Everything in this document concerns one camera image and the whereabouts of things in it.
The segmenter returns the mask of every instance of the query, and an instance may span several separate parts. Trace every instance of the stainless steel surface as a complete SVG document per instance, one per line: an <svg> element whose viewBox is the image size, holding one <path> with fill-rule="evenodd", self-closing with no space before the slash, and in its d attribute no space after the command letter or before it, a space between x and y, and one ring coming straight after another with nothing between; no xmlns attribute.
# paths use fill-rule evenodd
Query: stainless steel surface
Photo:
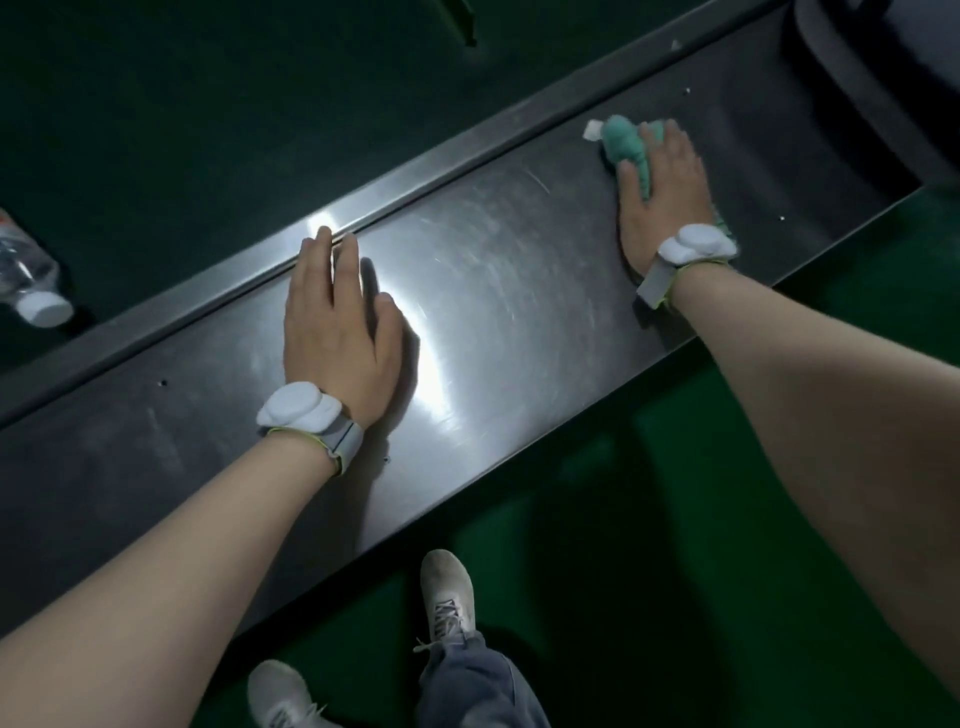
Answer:
<svg viewBox="0 0 960 728"><path fill-rule="evenodd" d="M765 282L909 191L857 118L834 105L819 113L803 64L780 53L784 17L764 16L361 235L418 341L393 410L347 478L306 509L245 627L689 338L678 319L635 314L614 181L581 138L588 119L679 118L741 241L738 264ZM253 414L281 382L286 287L271 280L0 433L0 632L254 442Z"/></svg>
<svg viewBox="0 0 960 728"><path fill-rule="evenodd" d="M711 0L192 279L0 378L0 425L288 268L305 235L358 231L785 0ZM677 50L671 51L674 44Z"/></svg>

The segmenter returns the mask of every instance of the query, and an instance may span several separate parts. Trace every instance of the dark green surface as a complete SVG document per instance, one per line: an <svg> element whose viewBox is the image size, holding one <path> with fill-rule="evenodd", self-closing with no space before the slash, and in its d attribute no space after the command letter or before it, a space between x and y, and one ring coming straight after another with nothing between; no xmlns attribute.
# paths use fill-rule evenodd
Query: dark green surface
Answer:
<svg viewBox="0 0 960 728"><path fill-rule="evenodd" d="M0 206L104 321L700 0L6 4ZM0 311L0 372L75 330Z"/></svg>
<svg viewBox="0 0 960 728"><path fill-rule="evenodd" d="M923 193L783 289L960 364L958 280L960 197ZM960 724L696 343L238 640L195 725L250 725L243 681L267 657L347 725L408 725L416 572L437 546L467 564L481 628L555 726Z"/></svg>

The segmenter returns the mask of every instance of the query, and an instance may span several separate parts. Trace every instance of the leg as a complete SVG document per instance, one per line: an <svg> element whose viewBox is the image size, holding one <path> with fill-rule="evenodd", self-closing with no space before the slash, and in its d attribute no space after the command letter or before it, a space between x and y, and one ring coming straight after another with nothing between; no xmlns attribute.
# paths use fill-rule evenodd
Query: leg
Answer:
<svg viewBox="0 0 960 728"><path fill-rule="evenodd" d="M420 677L419 728L549 728L520 671L476 631L473 586L457 557L428 553L420 585L433 642Z"/></svg>

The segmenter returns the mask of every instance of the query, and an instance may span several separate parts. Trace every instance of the finger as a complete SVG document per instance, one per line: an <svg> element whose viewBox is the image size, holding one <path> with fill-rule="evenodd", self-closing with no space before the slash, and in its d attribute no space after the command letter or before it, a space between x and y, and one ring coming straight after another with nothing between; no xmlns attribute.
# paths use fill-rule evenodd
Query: finger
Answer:
<svg viewBox="0 0 960 728"><path fill-rule="evenodd" d="M704 182L707 181L707 168L704 166L704 161L696 157L693 160L693 171L697 177L701 178Z"/></svg>
<svg viewBox="0 0 960 728"><path fill-rule="evenodd" d="M313 317L330 310L330 228L320 228L306 255L303 312Z"/></svg>
<svg viewBox="0 0 960 728"><path fill-rule="evenodd" d="M640 124L640 138L647 148L647 161L650 164L650 189L656 192L657 183L662 182L670 175L670 158L666 149L657 139L653 127L646 122Z"/></svg>
<svg viewBox="0 0 960 728"><path fill-rule="evenodd" d="M646 211L640 194L640 175L628 159L616 165L616 184L620 191L620 214L640 214Z"/></svg>
<svg viewBox="0 0 960 728"><path fill-rule="evenodd" d="M297 265L290 275L290 287L287 290L287 315L293 315L302 308L303 279L306 276L306 259L310 252L312 237L304 237L300 242L300 254L297 256Z"/></svg>
<svg viewBox="0 0 960 728"><path fill-rule="evenodd" d="M690 135L687 132L681 132L680 154L684 158L684 162L689 164L691 169L695 169L697 153L693 149L693 142L690 141Z"/></svg>
<svg viewBox="0 0 960 728"><path fill-rule="evenodd" d="M373 311L376 313L373 356L380 373L393 387L403 359L403 314L386 293L379 293L373 299Z"/></svg>
<svg viewBox="0 0 960 728"><path fill-rule="evenodd" d="M680 126L674 119L669 119L663 125L663 146L666 147L666 153L671 159L679 159L683 156L684 138Z"/></svg>
<svg viewBox="0 0 960 728"><path fill-rule="evenodd" d="M349 233L340 244L337 268L333 274L333 307L338 319L366 330L363 292L360 290L360 247Z"/></svg>

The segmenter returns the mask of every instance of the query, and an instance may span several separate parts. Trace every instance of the forearm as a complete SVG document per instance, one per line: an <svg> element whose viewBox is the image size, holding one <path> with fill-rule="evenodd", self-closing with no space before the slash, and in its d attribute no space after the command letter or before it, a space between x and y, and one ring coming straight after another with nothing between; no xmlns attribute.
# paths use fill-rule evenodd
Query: forearm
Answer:
<svg viewBox="0 0 960 728"><path fill-rule="evenodd" d="M960 693L960 372L723 266L672 301L791 497Z"/></svg>
<svg viewBox="0 0 960 728"><path fill-rule="evenodd" d="M186 725L288 530L333 475L276 433L0 643L4 725Z"/></svg>

